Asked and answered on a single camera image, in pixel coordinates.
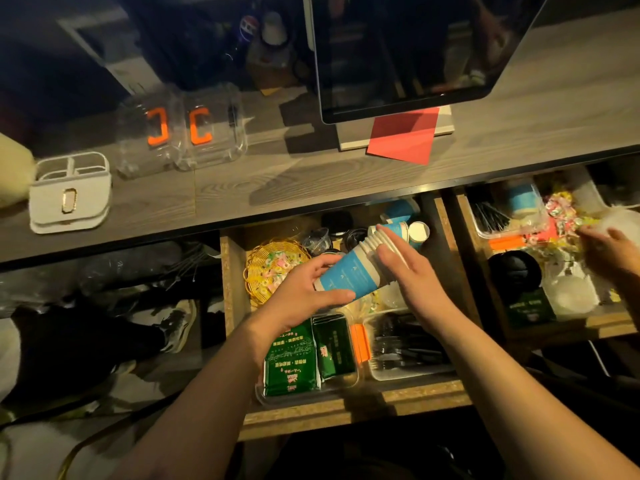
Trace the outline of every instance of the counter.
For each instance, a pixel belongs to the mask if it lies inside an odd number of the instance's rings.
[[[640,151],[640,9],[533,29],[492,94],[452,107],[428,166],[337,151],[316,97],[290,88],[244,94],[250,148],[238,161],[123,181],[100,227],[36,235],[26,206],[0,219],[3,269],[214,228],[441,189]],[[110,115],[52,128],[43,155],[116,154]]]

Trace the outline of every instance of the drawer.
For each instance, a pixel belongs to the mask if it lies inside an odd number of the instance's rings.
[[[442,199],[437,193],[423,193],[417,195],[416,200],[422,209],[422,217],[431,229],[422,252],[430,259],[452,300],[471,320],[479,324],[479,315]],[[356,227],[366,227],[380,222],[380,213],[387,205],[388,203],[373,203],[347,209],[354,217]],[[321,214],[296,216],[221,231],[227,335],[252,311],[243,277],[247,252],[272,238],[292,237],[302,229],[320,227]],[[356,386],[334,393],[318,393],[313,398],[307,396],[307,404],[267,407],[257,399],[252,400],[240,439],[282,435],[387,415],[407,415],[470,404],[455,373],[376,381],[366,369],[364,367],[361,371]]]
[[[584,317],[572,318],[564,321],[548,322],[544,324],[531,325],[526,328],[514,328],[510,325],[506,308],[503,305],[496,288],[490,279],[488,259],[494,254],[489,240],[480,237],[476,230],[474,217],[467,198],[465,189],[458,187],[454,189],[453,204],[457,209],[450,210],[463,218],[463,231],[468,236],[459,236],[460,240],[467,239],[472,243],[473,256],[482,271],[482,283],[475,283],[478,288],[488,289],[491,302],[495,309],[495,316],[485,316],[483,322],[487,329],[492,328],[497,320],[498,326],[504,335],[507,348],[510,351],[516,349],[537,349],[545,346],[555,346],[571,342],[584,340],[604,339],[636,332],[636,328],[624,306],[620,303],[610,303],[597,306],[592,312]]]

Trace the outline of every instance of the monitor stand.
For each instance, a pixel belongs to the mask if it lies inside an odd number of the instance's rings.
[[[340,151],[355,150],[356,148],[364,148],[368,146],[374,120],[375,118],[367,118],[365,120],[337,123],[336,129],[338,131]],[[435,136],[451,134],[453,133],[453,130],[454,126],[453,116],[451,115],[451,106],[440,106]]]

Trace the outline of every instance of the sneaker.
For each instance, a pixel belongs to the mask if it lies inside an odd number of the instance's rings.
[[[180,352],[187,342],[189,330],[195,322],[196,316],[195,301],[183,299],[173,307],[167,318],[157,325],[153,325],[160,328],[166,338],[166,345],[160,352],[167,354]]]

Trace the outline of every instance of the yellow wicker basket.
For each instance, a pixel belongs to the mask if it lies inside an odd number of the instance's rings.
[[[274,278],[281,278],[292,269],[287,264],[295,261],[301,264],[309,259],[307,250],[292,239],[274,239],[255,247],[247,256],[244,267],[244,287],[252,304],[260,306],[269,299],[276,287]]]

